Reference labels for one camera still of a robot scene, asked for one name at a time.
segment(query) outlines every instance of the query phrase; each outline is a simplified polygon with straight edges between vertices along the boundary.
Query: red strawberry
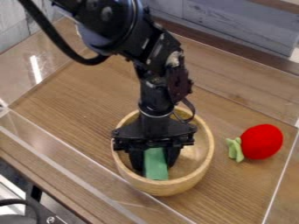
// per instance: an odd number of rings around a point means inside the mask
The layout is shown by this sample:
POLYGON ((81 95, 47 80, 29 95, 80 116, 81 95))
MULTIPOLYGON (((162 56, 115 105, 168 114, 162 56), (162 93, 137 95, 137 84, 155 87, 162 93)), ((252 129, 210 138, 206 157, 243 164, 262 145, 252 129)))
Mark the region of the red strawberry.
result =
POLYGON ((228 157, 240 162, 244 157, 266 159, 272 157, 282 148, 283 133, 271 124, 262 124, 250 128, 235 140, 227 139, 228 157))

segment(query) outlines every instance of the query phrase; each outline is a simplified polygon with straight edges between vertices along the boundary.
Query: wooden table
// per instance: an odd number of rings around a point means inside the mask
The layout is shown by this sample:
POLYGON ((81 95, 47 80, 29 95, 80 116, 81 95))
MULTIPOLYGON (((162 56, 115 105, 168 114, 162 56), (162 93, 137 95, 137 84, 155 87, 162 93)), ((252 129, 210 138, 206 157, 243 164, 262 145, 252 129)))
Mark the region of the wooden table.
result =
MULTIPOLYGON (((61 20, 57 26, 81 51, 84 47, 75 38, 71 22, 61 20)), ((196 84, 190 99, 211 127, 216 152, 207 176, 196 187, 178 196, 158 199, 168 208, 131 189, 113 174, 117 170, 109 132, 136 109, 139 96, 132 65, 119 56, 100 66, 67 63, 41 33, 0 56, 1 69, 15 75, 11 80, 1 78, 9 80, 3 85, 5 99, 13 103, 0 118, 0 157, 92 223, 129 223, 140 222, 139 219, 156 223, 156 217, 162 217, 162 223, 183 223, 188 221, 183 216, 196 223, 279 223, 280 214, 292 219, 299 207, 292 209, 287 203, 270 205, 295 148, 298 79, 270 66, 178 38, 196 84), (48 78, 15 101, 17 97, 9 96, 20 95, 36 84, 32 56, 41 77, 48 78), (21 82, 16 85, 19 79, 27 80, 27 85, 21 82), (272 123, 284 132, 283 149, 266 161, 236 164, 228 159, 226 137, 238 137, 244 129, 260 123, 272 123), (267 218, 271 208, 275 213, 267 218)), ((84 55, 91 56, 91 52, 84 51, 84 55)), ((294 176, 288 182, 295 189, 299 181, 292 166, 286 175, 294 176)), ((299 199, 295 191, 284 190, 283 186, 290 186, 284 182, 276 199, 299 199)))

